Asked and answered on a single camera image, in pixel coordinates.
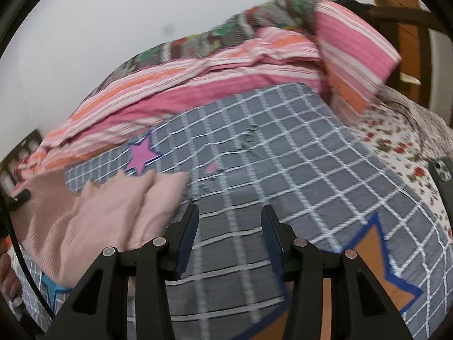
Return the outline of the person's left hand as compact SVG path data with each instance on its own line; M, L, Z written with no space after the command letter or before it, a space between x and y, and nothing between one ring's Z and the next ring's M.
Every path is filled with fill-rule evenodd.
M12 268L11 258L6 251L1 251L0 260L1 293L10 301L22 296L22 284Z

